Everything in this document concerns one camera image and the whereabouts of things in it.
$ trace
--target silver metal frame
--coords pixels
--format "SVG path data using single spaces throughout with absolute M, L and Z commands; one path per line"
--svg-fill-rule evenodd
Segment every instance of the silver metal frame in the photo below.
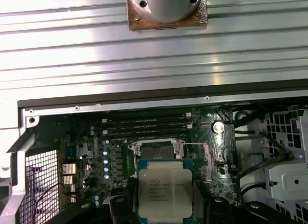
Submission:
M 307 0 L 207 4 L 206 28 L 135 33 L 126 0 L 0 0 L 1 101 L 306 78 Z

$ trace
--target capacitor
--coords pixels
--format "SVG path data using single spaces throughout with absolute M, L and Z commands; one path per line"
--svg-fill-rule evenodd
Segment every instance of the capacitor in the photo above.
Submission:
M 87 164 L 88 169 L 94 168 L 94 164 Z
M 80 157 L 79 157 L 79 159 L 80 160 L 83 160 L 83 159 L 85 159 L 85 158 L 87 158 L 88 157 L 88 155 L 87 154 L 84 154 L 84 155 L 81 155 Z
M 225 125 L 223 122 L 221 121 L 215 121 L 213 124 L 212 124 L 212 131 L 214 133 L 223 133 L 225 131 Z
M 109 167 L 108 166 L 104 167 L 104 172 L 109 172 Z
M 82 180 L 83 184 L 88 183 L 88 182 L 89 182 L 88 178 L 85 178 L 85 179 Z

